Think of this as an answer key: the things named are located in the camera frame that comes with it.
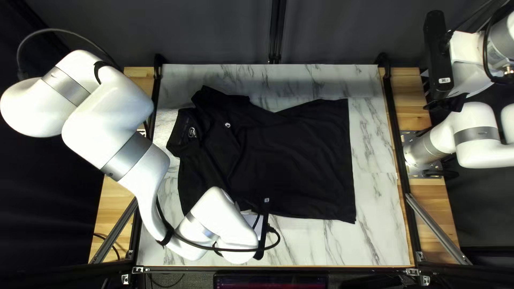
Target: gray marble veining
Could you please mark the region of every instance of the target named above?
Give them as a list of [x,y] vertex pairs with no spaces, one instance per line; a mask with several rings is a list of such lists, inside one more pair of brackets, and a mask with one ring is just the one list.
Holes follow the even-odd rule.
[[[159,189],[164,214],[182,220],[177,190],[180,160],[167,149],[179,107],[205,84],[279,111],[314,99],[349,98],[350,142],[357,222],[293,219],[271,215],[282,242],[249,266],[408,265],[405,225],[396,185],[391,140],[375,65],[165,65],[154,143],[170,157]],[[267,244],[275,236],[268,234]],[[142,228],[138,264],[145,266],[233,266],[214,252],[189,261],[160,246]]]

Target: black pole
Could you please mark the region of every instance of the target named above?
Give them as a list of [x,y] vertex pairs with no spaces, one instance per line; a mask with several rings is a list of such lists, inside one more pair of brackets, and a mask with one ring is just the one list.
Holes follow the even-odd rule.
[[286,17],[286,0],[273,0],[269,26],[268,64],[279,64],[282,58],[282,38]]
[[[406,194],[411,193],[411,187],[409,184],[407,167],[404,165],[405,159],[403,158],[403,144],[401,142],[398,118],[396,116],[396,107],[394,104],[393,88],[391,86],[391,63],[388,56],[384,52],[378,55],[376,63],[380,66],[383,66],[385,69],[385,74],[382,78],[385,92],[385,102],[389,111],[389,122],[391,123],[391,132],[393,135],[393,144],[395,147],[396,163],[398,164],[401,191],[403,193],[403,206],[405,207],[405,214],[407,215],[407,226],[409,228],[411,248],[415,254],[415,252],[421,251],[421,244],[419,243],[419,234],[416,226],[416,215],[409,204],[407,204],[407,199],[405,197]],[[417,258],[414,258],[414,264],[417,265],[417,263]]]

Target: power cord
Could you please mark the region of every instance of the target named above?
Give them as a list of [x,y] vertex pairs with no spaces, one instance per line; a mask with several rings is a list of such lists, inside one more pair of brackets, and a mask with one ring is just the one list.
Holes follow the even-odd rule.
[[446,34],[444,35],[443,39],[441,39],[441,47],[440,47],[441,48],[441,53],[444,53],[448,49],[448,47],[450,47],[450,39],[452,38],[452,36],[455,33],[455,31],[457,31],[457,29],[461,28],[466,22],[468,22],[469,20],[473,19],[480,11],[482,11],[482,9],[487,7],[493,1],[496,1],[496,0],[488,0],[486,3],[483,3],[469,17],[467,17],[466,19],[462,20],[454,28],[448,30],[448,32],[446,32]]
[[203,245],[195,243],[195,242],[193,242],[193,241],[191,241],[189,239],[186,239],[182,235],[177,234],[177,232],[175,232],[175,229],[166,220],[166,218],[164,217],[164,214],[162,213],[162,209],[161,209],[158,197],[156,198],[156,205],[157,205],[157,211],[159,212],[159,216],[160,216],[161,220],[164,222],[164,225],[165,225],[166,229],[168,229],[168,233],[167,234],[171,234],[172,237],[176,237],[177,239],[181,240],[182,242],[184,242],[184,243],[186,243],[188,245],[191,245],[193,247],[199,248],[199,249],[208,250],[208,251],[219,251],[219,252],[259,252],[259,251],[266,251],[266,250],[270,250],[270,249],[275,248],[280,243],[280,240],[281,240],[280,234],[277,232],[277,230],[275,230],[275,228],[271,227],[268,224],[267,232],[274,233],[275,235],[277,235],[277,241],[275,243],[267,246],[267,247],[264,247],[264,248],[252,248],[252,249],[233,249],[233,248],[213,248],[213,247],[209,247],[209,246],[203,246]]
[[18,50],[16,51],[16,63],[18,64],[18,79],[20,81],[28,78],[27,73],[25,71],[23,71],[23,69],[21,67],[21,52],[23,50],[23,47],[25,46],[27,41],[29,41],[32,37],[39,35],[39,34],[47,33],[47,32],[67,33],[67,34],[74,35],[82,40],[85,40],[87,43],[91,44],[94,48],[96,48],[97,50],[102,52],[107,57],[107,59],[116,67],[116,69],[118,69],[119,71],[122,71],[121,67],[116,63],[116,61],[114,61],[114,59],[107,52],[105,52],[105,50],[103,48],[101,48],[98,44],[96,44],[92,40],[89,40],[88,38],[86,38],[78,33],[75,33],[75,32],[72,32],[72,31],[69,31],[66,29],[45,28],[45,29],[40,29],[40,30],[34,31],[31,34],[27,35],[25,38],[23,38],[23,40],[18,45]]
[[162,284],[157,283],[154,280],[154,278],[152,278],[152,274],[148,274],[148,277],[150,278],[150,288],[152,288],[152,289],[154,288],[153,284],[155,284],[155,285],[157,285],[157,286],[159,286],[161,288],[171,288],[171,287],[177,285],[182,280],[182,278],[184,278],[185,275],[186,274],[182,274],[182,276],[180,276],[180,278],[177,280],[177,282],[175,282],[175,283],[173,283],[171,285],[162,285]]
[[[255,227],[257,226],[257,223],[259,222],[259,218],[261,217],[261,214],[257,214],[257,218],[255,218],[255,222],[253,222],[253,225],[252,225],[252,229],[255,230]],[[214,242],[214,244],[212,244],[212,247],[216,249],[215,245],[216,245],[217,241]],[[214,251],[216,253],[216,255],[220,256],[220,257],[223,257],[223,255],[218,252],[217,250]]]
[[[98,233],[93,233],[93,236],[95,236],[95,237],[99,237],[99,238],[101,238],[101,239],[103,239],[103,240],[105,241],[105,237],[104,237],[104,236],[102,236],[102,235],[100,235],[100,234],[98,234]],[[118,253],[118,250],[116,250],[116,248],[114,247],[114,245],[113,245],[113,250],[114,250],[114,252],[116,253],[116,256],[118,257],[118,261],[120,261],[120,260],[121,260],[121,258],[120,258],[120,254]]]

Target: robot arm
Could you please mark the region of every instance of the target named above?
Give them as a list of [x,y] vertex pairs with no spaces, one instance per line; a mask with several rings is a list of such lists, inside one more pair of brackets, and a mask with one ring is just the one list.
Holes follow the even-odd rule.
[[491,107],[481,102],[465,103],[460,113],[450,113],[431,131],[405,145],[405,160],[427,169],[428,164],[456,153],[465,168],[514,166],[514,104],[503,108],[501,117],[507,144],[500,142]]
[[[170,160],[136,132],[152,113],[153,103],[134,82],[110,66],[99,68],[95,75],[98,61],[89,52],[71,52],[44,77],[7,89],[0,99],[0,111],[22,134],[62,134],[68,147],[135,195],[146,229],[161,241],[167,229],[155,204]],[[253,229],[219,188],[204,194],[176,232],[200,245],[210,246],[218,240],[223,248],[249,249],[258,244]],[[190,260],[206,252],[175,237],[167,247]],[[244,263],[253,255],[224,253],[233,263]]]

